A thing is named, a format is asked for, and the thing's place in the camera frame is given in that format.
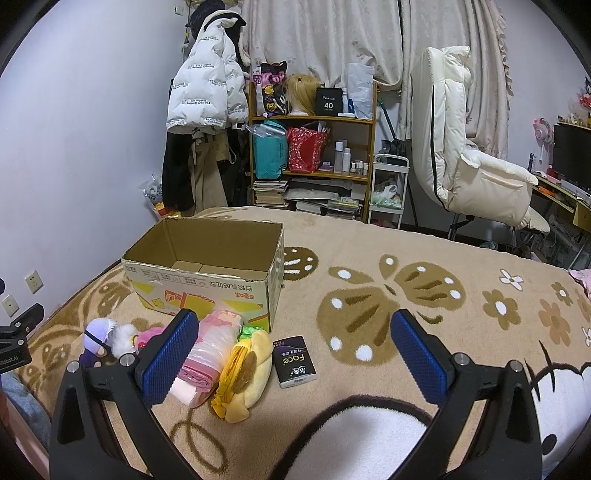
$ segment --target white bottle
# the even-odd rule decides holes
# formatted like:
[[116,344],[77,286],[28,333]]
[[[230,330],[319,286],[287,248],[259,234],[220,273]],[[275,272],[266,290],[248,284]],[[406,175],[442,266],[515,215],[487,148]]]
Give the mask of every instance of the white bottle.
[[335,173],[343,173],[343,142],[335,143]]
[[343,171],[349,171],[351,169],[351,149],[345,148],[343,150]]

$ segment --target white metal cart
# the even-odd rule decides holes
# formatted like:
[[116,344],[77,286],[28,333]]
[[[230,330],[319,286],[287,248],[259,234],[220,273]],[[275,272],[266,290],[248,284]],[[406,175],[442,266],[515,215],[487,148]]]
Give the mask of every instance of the white metal cart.
[[[396,162],[394,163],[387,163],[388,159],[391,161]],[[400,224],[402,223],[402,214],[404,213],[404,202],[406,200],[406,192],[407,192],[407,185],[408,185],[408,171],[409,171],[409,161],[405,157],[399,157],[397,155],[391,155],[386,153],[378,153],[374,156],[374,168],[372,172],[372,180],[371,180],[371,192],[370,192],[370,202],[369,202],[369,215],[368,215],[368,223],[371,223],[371,216],[373,212],[384,212],[390,213],[393,216],[398,216],[398,226],[400,228]],[[392,208],[386,206],[379,206],[374,203],[374,192],[375,192],[375,179],[376,175],[383,175],[382,172],[389,172],[391,173],[392,177],[397,178],[397,185],[402,185],[402,196],[401,196],[401,205],[400,208]]]

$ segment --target metal screw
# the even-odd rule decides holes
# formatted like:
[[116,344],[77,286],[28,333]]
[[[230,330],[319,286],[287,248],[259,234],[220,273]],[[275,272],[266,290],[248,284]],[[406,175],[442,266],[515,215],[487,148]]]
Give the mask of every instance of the metal screw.
[[123,365],[124,367],[128,367],[130,365],[133,365],[134,362],[135,362],[135,355],[132,353],[126,353],[121,358],[119,358],[119,363],[121,365]]
[[465,353],[456,353],[453,356],[453,359],[456,361],[458,365],[461,365],[463,367],[470,363],[470,357],[467,356]]
[[517,360],[511,360],[511,362],[509,362],[509,366],[514,372],[521,372],[523,370],[523,365],[521,365],[521,362]]
[[72,374],[76,370],[78,370],[79,368],[80,368],[80,364],[76,360],[74,360],[73,362],[70,362],[68,364],[68,366],[66,367],[66,370],[68,370]]

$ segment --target red gift bag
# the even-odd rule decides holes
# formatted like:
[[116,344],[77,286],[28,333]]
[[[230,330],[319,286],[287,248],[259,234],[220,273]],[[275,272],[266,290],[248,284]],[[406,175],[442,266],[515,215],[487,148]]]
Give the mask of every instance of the red gift bag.
[[304,125],[301,128],[291,127],[287,131],[287,141],[289,142],[289,159],[287,165],[290,171],[299,173],[312,173],[318,170],[324,148],[329,141],[330,130],[319,132],[306,128],[312,124]]

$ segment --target white curtain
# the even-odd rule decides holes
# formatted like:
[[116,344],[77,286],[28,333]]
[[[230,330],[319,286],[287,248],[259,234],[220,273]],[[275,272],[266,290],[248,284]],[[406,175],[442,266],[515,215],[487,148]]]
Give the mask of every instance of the white curtain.
[[401,0],[404,72],[397,136],[411,135],[414,63],[427,47],[469,45],[474,83],[468,91],[466,135],[494,157],[507,157],[511,78],[505,19],[494,0]]
[[243,0],[245,48],[253,66],[287,61],[326,86],[346,86],[349,62],[375,67],[400,88],[402,37],[397,0]]

